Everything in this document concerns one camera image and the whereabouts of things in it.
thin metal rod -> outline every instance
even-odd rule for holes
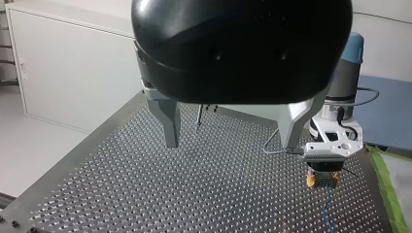
[[[202,124],[202,113],[203,113],[203,105],[199,105],[199,111],[197,112],[197,120],[196,120],[197,125]]]
[[[16,197],[0,192],[0,209],[6,209],[14,200],[16,200]]]

black cable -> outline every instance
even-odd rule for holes
[[[346,168],[342,168],[342,169],[345,170],[345,171],[347,171],[348,173],[354,175],[355,177],[358,177],[358,175],[357,175],[356,173],[352,172],[351,170],[346,169]]]
[[[391,18],[391,17],[381,17],[381,16],[377,16],[377,15],[374,15],[374,14],[369,14],[369,13],[354,12],[354,14],[362,15],[362,16],[368,16],[368,17],[379,17],[379,18],[383,18],[383,19],[387,19],[387,20],[391,20],[391,21],[397,21],[397,22],[402,22],[402,23],[406,23],[406,24],[412,24],[412,22],[410,22],[410,21],[404,21],[404,20]]]
[[[355,138],[354,138],[354,141],[355,141],[358,138],[358,132],[356,129],[352,128],[351,126],[342,125],[343,116],[345,116],[345,109],[342,107],[339,107],[337,109],[337,118],[336,118],[337,123],[339,124],[340,127],[351,130],[355,134]]]

floor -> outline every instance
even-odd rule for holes
[[[21,195],[86,136],[26,116],[18,87],[0,86],[0,192]]]

cabinet door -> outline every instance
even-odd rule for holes
[[[133,39],[11,11],[26,113],[92,131],[141,89]]]

screw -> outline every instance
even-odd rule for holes
[[[18,227],[18,222],[16,220],[12,221],[12,226],[14,228]]]

